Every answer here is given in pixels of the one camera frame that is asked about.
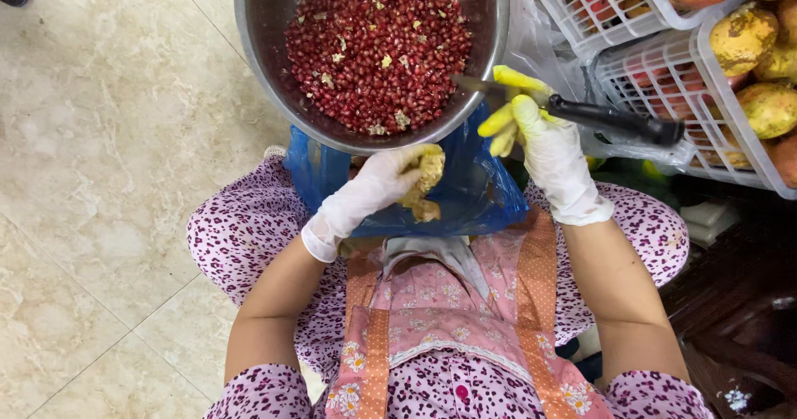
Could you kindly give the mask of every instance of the plastic crate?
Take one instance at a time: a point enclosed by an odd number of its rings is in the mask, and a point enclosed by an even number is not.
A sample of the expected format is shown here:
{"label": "plastic crate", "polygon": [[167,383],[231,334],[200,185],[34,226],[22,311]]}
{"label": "plastic crate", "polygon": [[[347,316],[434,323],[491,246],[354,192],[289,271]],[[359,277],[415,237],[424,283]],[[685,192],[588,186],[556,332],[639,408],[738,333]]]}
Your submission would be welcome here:
{"label": "plastic crate", "polygon": [[[603,49],[666,28],[692,29],[711,13],[711,8],[735,7],[742,1],[725,0],[702,10],[679,13],[669,0],[542,0],[583,63],[590,63]],[[645,7],[650,11],[640,14]]]}
{"label": "plastic crate", "polygon": [[[679,168],[683,173],[775,190],[795,200],[797,190],[789,189],[772,165],[709,45],[722,16],[713,12],[691,32],[672,30],[604,52],[595,62],[595,77],[617,107],[685,120],[685,140],[697,152]],[[710,109],[714,103],[716,109]]]}

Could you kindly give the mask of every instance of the black knife handle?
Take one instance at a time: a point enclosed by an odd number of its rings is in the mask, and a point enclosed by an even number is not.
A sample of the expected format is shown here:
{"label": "black knife handle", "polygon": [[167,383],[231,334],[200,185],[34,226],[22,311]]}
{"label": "black knife handle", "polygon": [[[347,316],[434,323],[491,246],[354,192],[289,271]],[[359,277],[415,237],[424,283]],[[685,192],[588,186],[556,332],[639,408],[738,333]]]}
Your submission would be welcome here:
{"label": "black knife handle", "polygon": [[569,102],[558,94],[548,99],[548,113],[586,127],[610,130],[660,146],[673,146],[684,137],[684,123],[678,120],[659,119],[651,114],[640,115],[590,103]]}

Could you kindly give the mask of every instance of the beige tile floor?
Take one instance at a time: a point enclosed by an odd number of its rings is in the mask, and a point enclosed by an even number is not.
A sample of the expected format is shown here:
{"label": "beige tile floor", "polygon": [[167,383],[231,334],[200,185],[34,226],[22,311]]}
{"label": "beige tile floor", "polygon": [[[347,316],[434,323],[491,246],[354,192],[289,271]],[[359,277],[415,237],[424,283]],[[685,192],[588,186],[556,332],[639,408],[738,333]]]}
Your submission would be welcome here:
{"label": "beige tile floor", "polygon": [[235,308],[184,225],[287,123],[233,0],[0,4],[0,411],[200,417]]}

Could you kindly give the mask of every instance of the white latex glove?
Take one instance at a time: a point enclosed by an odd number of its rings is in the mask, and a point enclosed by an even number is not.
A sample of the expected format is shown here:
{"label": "white latex glove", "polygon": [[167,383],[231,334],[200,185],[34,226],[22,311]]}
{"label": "white latex glove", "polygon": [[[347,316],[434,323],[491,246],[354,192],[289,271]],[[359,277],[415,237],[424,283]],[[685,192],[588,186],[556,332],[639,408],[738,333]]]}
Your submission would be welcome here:
{"label": "white latex glove", "polygon": [[[493,75],[499,83],[553,94],[540,80],[506,66],[493,68]],[[551,203],[554,220],[583,226],[611,218],[614,206],[598,194],[574,123],[555,118],[540,109],[531,97],[518,95],[479,126],[481,136],[493,136],[495,147],[490,147],[493,156],[508,154],[506,149],[511,149],[517,131],[522,135],[523,163],[529,177]]]}
{"label": "white latex glove", "polygon": [[357,176],[327,197],[304,225],[304,247],[319,261],[334,261],[340,241],[350,236],[365,217],[392,205],[412,188],[421,171],[404,170],[430,150],[441,152],[438,145],[419,144],[371,156]]}

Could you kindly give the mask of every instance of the knife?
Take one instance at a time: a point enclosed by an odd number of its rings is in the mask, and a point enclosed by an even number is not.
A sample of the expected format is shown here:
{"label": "knife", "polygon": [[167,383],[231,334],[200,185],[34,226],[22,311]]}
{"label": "knife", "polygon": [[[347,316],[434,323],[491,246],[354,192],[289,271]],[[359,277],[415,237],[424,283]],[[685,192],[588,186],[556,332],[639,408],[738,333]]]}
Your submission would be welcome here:
{"label": "knife", "polygon": [[529,95],[554,117],[629,138],[639,138],[651,144],[674,146],[684,137],[685,127],[681,120],[659,119],[652,114],[641,115],[615,107],[569,102],[558,94],[547,97],[541,91],[488,82],[460,74],[451,74],[449,77],[467,90],[477,90],[486,95],[499,95],[508,100],[519,94]]}

